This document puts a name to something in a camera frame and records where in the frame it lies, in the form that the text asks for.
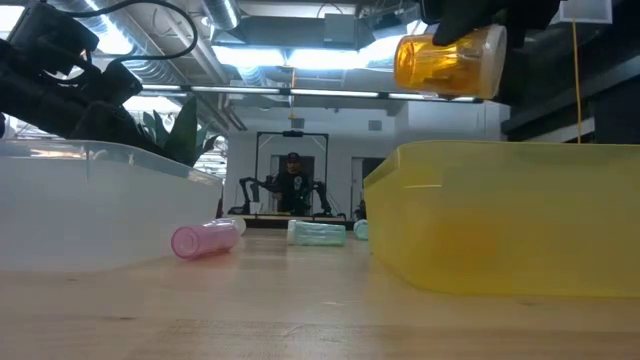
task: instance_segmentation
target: yellow plastic bin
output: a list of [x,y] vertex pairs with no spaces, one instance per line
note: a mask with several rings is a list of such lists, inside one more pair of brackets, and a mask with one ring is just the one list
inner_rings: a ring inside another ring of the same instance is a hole
[[365,200],[374,255],[418,287],[640,296],[640,146],[412,143]]

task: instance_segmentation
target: black cable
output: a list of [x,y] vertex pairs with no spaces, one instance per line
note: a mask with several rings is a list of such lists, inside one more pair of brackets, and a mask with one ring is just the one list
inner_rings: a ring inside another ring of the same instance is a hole
[[320,9],[318,9],[318,13],[316,14],[316,18],[320,17],[320,12],[322,11],[322,9],[324,9],[325,6],[327,5],[331,5],[334,8],[338,9],[338,11],[340,11],[340,14],[344,14],[344,12],[342,11],[342,9],[340,9],[340,7],[338,7],[338,5],[336,5],[335,3],[332,2],[326,2],[324,4],[322,4],[322,6],[320,6]]
[[187,22],[189,23],[189,26],[191,26],[191,31],[193,31],[193,41],[191,42],[191,45],[189,45],[189,47],[173,55],[132,55],[132,56],[122,56],[114,59],[113,61],[121,63],[121,62],[132,61],[132,60],[171,60],[171,59],[176,59],[176,58],[185,56],[191,51],[193,51],[193,49],[196,48],[196,46],[198,45],[198,28],[196,24],[193,22],[193,20],[191,19],[191,17],[189,16],[189,14],[187,14],[184,10],[180,9],[179,7],[173,4],[164,2],[162,0],[126,0],[126,1],[117,3],[115,5],[106,7],[104,9],[96,10],[96,11],[87,11],[87,12],[62,11],[62,13],[74,18],[89,18],[89,17],[109,14],[114,11],[125,8],[127,6],[135,5],[135,4],[153,4],[153,5],[166,7],[168,9],[171,9],[177,12],[178,14],[180,14],[180,16],[184,17],[185,20],[187,20]]

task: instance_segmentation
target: wooden table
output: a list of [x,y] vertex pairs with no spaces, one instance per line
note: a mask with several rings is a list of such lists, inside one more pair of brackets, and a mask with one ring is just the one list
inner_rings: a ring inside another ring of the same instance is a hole
[[640,301],[417,290],[346,248],[251,232],[233,254],[0,273],[2,360],[640,359]]

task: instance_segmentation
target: black frame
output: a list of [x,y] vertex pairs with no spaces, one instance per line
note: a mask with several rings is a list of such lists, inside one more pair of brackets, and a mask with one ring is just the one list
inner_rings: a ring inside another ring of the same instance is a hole
[[[322,136],[325,140],[325,153],[324,153],[324,183],[325,186],[327,184],[327,179],[328,179],[328,172],[329,172],[329,134],[326,133],[305,133],[302,131],[258,131],[258,133],[256,134],[256,157],[255,157],[255,166],[254,166],[254,171],[253,171],[253,177],[255,179],[258,178],[258,167],[259,167],[259,161],[258,159],[260,158],[260,138],[262,137],[262,135],[282,135],[283,137],[305,137],[305,136]],[[260,215],[259,214],[251,214],[251,216],[253,216],[253,219],[246,219],[247,220],[247,226],[249,227],[272,227],[271,225],[265,225],[265,224],[273,224],[274,221],[275,222],[282,222],[282,220],[264,220],[264,219],[260,219]],[[291,217],[289,215],[269,215],[269,216],[282,216],[282,217]],[[313,215],[313,211],[311,212],[311,216],[309,216],[312,220],[311,222],[316,222],[316,217]],[[283,222],[284,228],[286,228],[286,224],[287,221]]]
[[258,167],[259,167],[259,162],[258,159],[260,158],[260,137],[262,137],[262,135],[282,135],[282,137],[305,137],[305,136],[322,136],[324,138],[325,141],[325,152],[324,152],[324,184],[325,186],[327,185],[327,172],[329,171],[329,134],[325,134],[325,133],[305,133],[305,132],[295,132],[295,135],[289,135],[287,136],[287,134],[292,134],[290,131],[258,131],[258,133],[256,134],[256,159],[255,159],[255,167],[254,167],[254,172],[253,172],[253,177],[255,179],[258,178]]

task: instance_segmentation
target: black cap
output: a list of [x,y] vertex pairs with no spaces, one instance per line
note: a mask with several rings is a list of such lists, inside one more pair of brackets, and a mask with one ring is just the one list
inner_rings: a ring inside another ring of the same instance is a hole
[[287,162],[300,162],[300,155],[298,153],[289,153]]

